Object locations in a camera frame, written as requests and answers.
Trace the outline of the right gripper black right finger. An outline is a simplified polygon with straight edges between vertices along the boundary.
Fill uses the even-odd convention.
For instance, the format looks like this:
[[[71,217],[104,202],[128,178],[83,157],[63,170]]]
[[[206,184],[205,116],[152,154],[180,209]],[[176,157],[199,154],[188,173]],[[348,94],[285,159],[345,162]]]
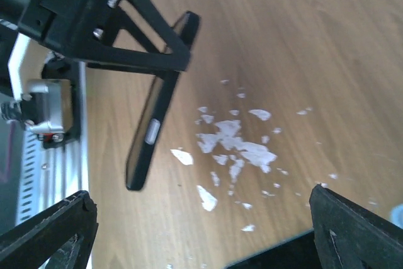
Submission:
[[[309,203],[323,268],[402,268],[401,228],[320,185]]]

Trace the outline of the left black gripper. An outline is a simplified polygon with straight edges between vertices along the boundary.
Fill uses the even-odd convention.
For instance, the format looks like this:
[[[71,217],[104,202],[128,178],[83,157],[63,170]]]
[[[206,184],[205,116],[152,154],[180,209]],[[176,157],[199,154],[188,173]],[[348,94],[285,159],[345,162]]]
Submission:
[[[155,48],[128,14],[119,7],[127,1],[164,40],[170,53]],[[166,23],[151,0],[17,0],[19,32],[44,47],[88,62],[152,71],[183,71],[190,51]],[[114,48],[120,30],[130,32],[145,52]]]

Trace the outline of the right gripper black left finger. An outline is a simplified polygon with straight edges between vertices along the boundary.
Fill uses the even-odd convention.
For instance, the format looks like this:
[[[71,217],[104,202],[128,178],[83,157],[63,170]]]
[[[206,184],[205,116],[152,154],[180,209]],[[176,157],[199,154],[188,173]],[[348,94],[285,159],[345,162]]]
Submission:
[[[1,235],[1,268],[86,268],[97,230],[97,206],[79,190]]]

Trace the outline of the black phone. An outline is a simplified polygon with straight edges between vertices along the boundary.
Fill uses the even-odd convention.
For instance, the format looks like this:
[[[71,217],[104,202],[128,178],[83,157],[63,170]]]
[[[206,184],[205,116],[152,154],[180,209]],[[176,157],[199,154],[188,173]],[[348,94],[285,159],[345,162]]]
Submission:
[[[194,12],[185,11],[171,27],[188,51],[186,65],[182,70],[175,67],[166,71],[139,72],[152,74],[154,77],[127,156],[125,175],[127,190],[141,191],[145,185],[159,133],[169,110],[179,75],[188,67],[190,51],[199,26],[200,16]]]

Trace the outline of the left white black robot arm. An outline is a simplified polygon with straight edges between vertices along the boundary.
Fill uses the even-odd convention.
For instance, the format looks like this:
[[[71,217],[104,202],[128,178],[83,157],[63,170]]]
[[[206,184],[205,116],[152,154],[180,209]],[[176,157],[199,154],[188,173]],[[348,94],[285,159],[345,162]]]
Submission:
[[[110,0],[1,0],[1,18],[40,45],[65,57],[104,66],[183,71],[190,51],[166,23],[151,0],[129,2],[164,40],[169,54],[119,49],[111,39],[112,17],[123,28],[122,11]]]

